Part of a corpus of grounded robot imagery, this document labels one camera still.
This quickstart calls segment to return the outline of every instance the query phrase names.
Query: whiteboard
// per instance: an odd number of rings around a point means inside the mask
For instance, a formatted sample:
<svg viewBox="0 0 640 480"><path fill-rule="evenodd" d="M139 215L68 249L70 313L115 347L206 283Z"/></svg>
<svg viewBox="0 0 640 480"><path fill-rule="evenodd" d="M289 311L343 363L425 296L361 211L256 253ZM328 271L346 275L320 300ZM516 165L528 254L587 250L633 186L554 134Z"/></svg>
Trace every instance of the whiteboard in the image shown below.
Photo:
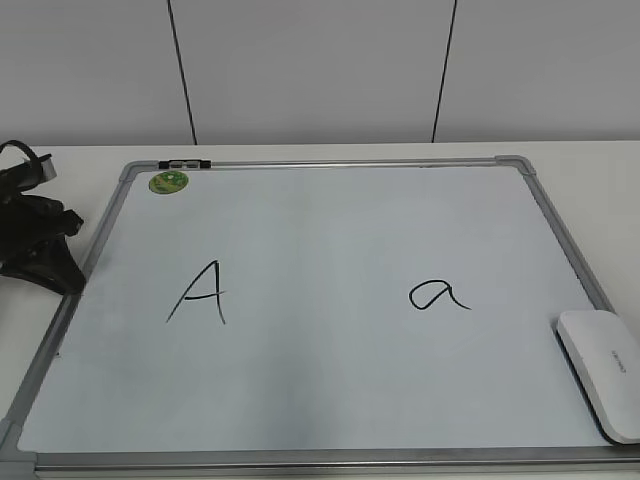
<svg viewBox="0 0 640 480"><path fill-rule="evenodd" d="M593 307L517 169L187 171L169 195L156 173L131 185L20 449L606 445L550 327ZM213 260L223 293L167 322Z"/></svg>

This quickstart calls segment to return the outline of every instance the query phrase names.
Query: white surface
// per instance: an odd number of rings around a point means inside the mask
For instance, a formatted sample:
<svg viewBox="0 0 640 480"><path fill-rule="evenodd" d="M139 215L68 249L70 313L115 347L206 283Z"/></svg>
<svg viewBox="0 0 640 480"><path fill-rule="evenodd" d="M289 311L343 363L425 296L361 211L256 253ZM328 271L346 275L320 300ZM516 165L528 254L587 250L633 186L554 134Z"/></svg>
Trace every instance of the white surface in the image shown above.
<svg viewBox="0 0 640 480"><path fill-rule="evenodd" d="M640 139L637 0L460 0L437 141Z"/></svg>
<svg viewBox="0 0 640 480"><path fill-rule="evenodd" d="M512 167L136 177L19 447L605 445L551 321L591 304ZM222 309L186 302L220 261ZM445 279L415 309L410 290ZM210 271L190 295L211 293ZM442 288L425 286L426 304Z"/></svg>
<svg viewBox="0 0 640 480"><path fill-rule="evenodd" d="M122 167L132 160L206 157L216 160L327 160L527 156L618 313L640 333L640 142L539 142L404 145L289 145L200 147L42 147L52 152L59 177L39 188L85 218L71 239L85 250ZM0 277L0 409L6 411L36 351L59 297ZM640 478L638 473L552 474L570 479ZM543 475L512 475L519 479Z"/></svg>
<svg viewBox="0 0 640 480"><path fill-rule="evenodd" d="M3 141L191 143L165 1L0 7Z"/></svg>
<svg viewBox="0 0 640 480"><path fill-rule="evenodd" d="M640 443L640 346L605 311L560 314L558 334L607 435Z"/></svg>
<svg viewBox="0 0 640 480"><path fill-rule="evenodd" d="M431 139L453 0L173 0L199 143Z"/></svg>

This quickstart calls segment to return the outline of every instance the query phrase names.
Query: black marker writing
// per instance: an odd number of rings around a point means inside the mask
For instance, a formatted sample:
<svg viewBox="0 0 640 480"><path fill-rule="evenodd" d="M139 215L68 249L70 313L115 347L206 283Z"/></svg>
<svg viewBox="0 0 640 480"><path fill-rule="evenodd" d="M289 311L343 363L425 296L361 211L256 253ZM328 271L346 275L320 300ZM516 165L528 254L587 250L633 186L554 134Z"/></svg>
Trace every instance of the black marker writing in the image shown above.
<svg viewBox="0 0 640 480"><path fill-rule="evenodd" d="M429 303L427 303L424 306L420 306L418 305L416 302L413 301L413 294L416 293L417 290L419 290L420 288L424 287L425 285L429 285L431 283L441 283L443 285L445 285L445 287L440 290L440 292L438 292L438 294L433 297L431 299L431 301L429 301ZM453 287L451 286L451 284L449 282L446 282L444 280L427 280L426 282L422 282L419 285L416 285L415 287L413 287L411 289L411 291L409 292L409 301L411 302L411 305L413 305L415 308L417 308L418 310L426 310L427 308L429 308L431 305L433 305L435 303L436 300L438 300L438 298L440 298L445 292L447 292L449 294L449 297L451 297L451 300L453 300L453 302L458 305L459 307L464 308L465 310L471 310L469 307L462 305L457 299L456 297L453 296Z"/></svg>
<svg viewBox="0 0 640 480"><path fill-rule="evenodd" d="M195 297L187 296L187 294L189 293L189 290L191 290L191 287L193 287L196 284L196 282L200 280L200 277L202 277L202 275L204 275L206 271L209 270L211 267L214 267L213 270L216 275L216 291L208 295L198 295ZM173 309L171 310L171 313L169 314L169 317L167 318L166 323L169 323L169 320L171 320L171 317L173 317L173 314L176 313L176 310L178 310L178 307L180 306L183 300L202 300L203 298L216 297L216 305L218 306L218 315L220 315L220 320L222 320L222 324L226 325L227 322L224 320L224 315L222 314L222 306L220 305L220 295L222 295L223 293L224 293L223 291L220 291L220 262L218 262L217 260L213 260L206 267L204 267L200 271L200 273L198 273L198 275L196 275L196 278L193 279L193 281L189 284L189 286L184 291L184 293L180 295L180 298L178 299L178 302L174 305Z"/></svg>

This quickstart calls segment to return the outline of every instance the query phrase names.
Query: gray metal frame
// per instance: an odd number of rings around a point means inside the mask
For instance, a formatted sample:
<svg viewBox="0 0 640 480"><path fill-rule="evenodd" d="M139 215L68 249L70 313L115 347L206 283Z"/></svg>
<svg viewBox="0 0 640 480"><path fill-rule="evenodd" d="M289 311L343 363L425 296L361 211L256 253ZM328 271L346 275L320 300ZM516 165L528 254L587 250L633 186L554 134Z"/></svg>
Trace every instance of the gray metal frame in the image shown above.
<svg viewBox="0 0 640 480"><path fill-rule="evenodd" d="M200 169L198 160L172 160L170 169ZM207 170L274 168L435 168L504 167L518 169L547 219L590 301L597 309L613 311L593 273L549 201L536 172L524 157L471 159L329 161L329 162L212 162ZM160 170L160 162L133 162L96 229L82 269L89 276L111 228L141 172ZM331 473L441 473L559 470L640 470L640 446L536 447L396 450L301 450L155 453L34 453L17 448L22 425L44 380L80 296L66 296L24 377L7 416L0 422L0 477L35 479L39 476L199 476Z"/></svg>

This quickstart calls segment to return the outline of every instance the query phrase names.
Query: black cable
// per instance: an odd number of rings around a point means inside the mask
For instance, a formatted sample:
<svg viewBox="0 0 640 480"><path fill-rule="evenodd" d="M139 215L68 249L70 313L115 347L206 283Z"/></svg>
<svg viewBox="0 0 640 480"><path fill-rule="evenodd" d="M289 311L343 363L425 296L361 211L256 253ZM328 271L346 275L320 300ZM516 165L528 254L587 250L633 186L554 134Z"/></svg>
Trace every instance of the black cable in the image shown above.
<svg viewBox="0 0 640 480"><path fill-rule="evenodd" d="M180 53L180 43L178 42L178 33L176 32L176 22L173 18L173 7L171 0L167 0L167 9L169 10L169 21L171 22L171 31L173 32L173 45L176 49L176 57L178 58L178 68L180 69L180 79L182 80L182 91L184 92L184 100L187 103L187 115L189 116L189 125L191 127L191 139L193 144L198 144L196 137L196 126L193 123L193 113L191 112L191 101L189 100L189 89L187 88L187 79L184 75L184 66L182 63L182 54Z"/></svg>
<svg viewBox="0 0 640 480"><path fill-rule="evenodd" d="M38 157L36 153L20 140L9 140L0 145L0 154L7 147L15 147L27 157L28 164L0 170L0 192L3 194L15 194L35 188L44 181L43 162L51 158L48 153Z"/></svg>
<svg viewBox="0 0 640 480"><path fill-rule="evenodd" d="M431 133L431 143L436 141L436 131L438 120L440 119L440 106L442 104L442 94L444 92L444 80L447 76L447 66L449 65L449 52L451 51L451 40L453 39L453 24L456 21L456 11L458 10L458 0L453 0L453 11L451 13L451 25L449 25L449 38L447 39L447 49L442 66L442 78L440 79L440 91L438 92L438 105L436 107L436 117L433 120L433 132Z"/></svg>

